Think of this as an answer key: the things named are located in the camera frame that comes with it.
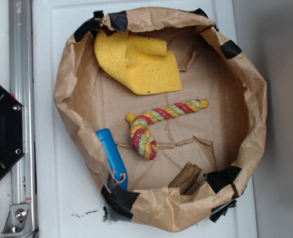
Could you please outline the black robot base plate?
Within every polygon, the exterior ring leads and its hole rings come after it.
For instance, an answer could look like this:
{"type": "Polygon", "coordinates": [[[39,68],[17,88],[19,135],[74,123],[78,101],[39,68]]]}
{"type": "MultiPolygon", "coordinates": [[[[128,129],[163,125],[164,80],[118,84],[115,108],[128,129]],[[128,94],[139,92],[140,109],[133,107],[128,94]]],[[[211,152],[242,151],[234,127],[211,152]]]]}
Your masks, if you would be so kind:
{"type": "Polygon", "coordinates": [[[0,181],[25,154],[23,109],[0,85],[0,181]]]}

